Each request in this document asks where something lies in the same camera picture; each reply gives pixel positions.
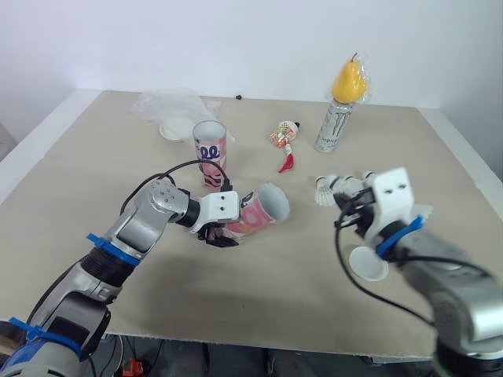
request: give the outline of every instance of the white plastic bag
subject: white plastic bag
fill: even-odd
[[[208,101],[207,106],[211,111],[194,91],[173,88],[141,94],[131,111],[156,122],[166,139],[193,145],[193,127],[204,120],[217,120],[220,102]]]

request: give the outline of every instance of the monster energy can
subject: monster energy can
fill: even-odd
[[[346,122],[353,112],[353,104],[340,104],[332,100],[314,147],[320,152],[331,152],[339,143]]]

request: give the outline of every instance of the tabletop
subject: tabletop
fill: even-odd
[[[54,279],[91,249],[86,235],[106,232],[143,178],[194,158],[193,147],[163,139],[155,124],[130,111],[137,99],[138,93],[99,94],[6,195],[0,206],[1,318],[26,319]],[[328,104],[217,101],[222,102],[219,119],[237,139],[228,147],[227,163],[234,188],[242,197],[264,181],[280,185],[290,200],[290,217],[228,249],[208,246],[169,225],[110,306],[110,331],[428,356],[435,335],[430,328],[363,295],[344,276],[333,245],[339,211],[314,203],[314,179],[330,173],[406,167],[416,201],[434,207],[427,228],[503,277],[501,219],[415,108],[358,106],[337,150],[324,154],[313,144]],[[301,128],[292,142],[296,166],[280,175],[285,156],[267,136],[285,119],[300,122]],[[208,193],[197,168],[174,177],[195,196]],[[352,231],[343,233],[345,249],[362,244]],[[394,269],[385,280],[362,284],[431,316],[425,300]]]

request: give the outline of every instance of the pink cup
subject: pink cup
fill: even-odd
[[[198,159],[210,159],[226,169],[227,165],[227,129],[216,120],[204,120],[194,126],[193,136]],[[218,188],[223,183],[222,173],[210,163],[200,163],[203,183],[211,188]]]
[[[222,234],[238,239],[284,221],[290,215],[290,202],[283,190],[272,182],[262,183],[241,200],[238,222],[225,224]]]

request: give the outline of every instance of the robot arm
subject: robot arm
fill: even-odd
[[[421,229],[412,219],[413,194],[405,169],[332,179],[343,221],[430,303],[438,332],[435,361],[447,375],[493,376],[503,370],[503,289],[466,253]],[[445,258],[443,262],[432,262]]]
[[[0,376],[34,371],[30,375],[79,375],[79,362],[95,351],[108,326],[107,305],[167,225],[174,222],[195,233],[208,223],[238,216],[234,191],[194,200],[167,178],[148,183],[103,237],[87,237],[94,248],[53,283],[28,323],[15,321],[28,331],[28,343],[6,362]]]

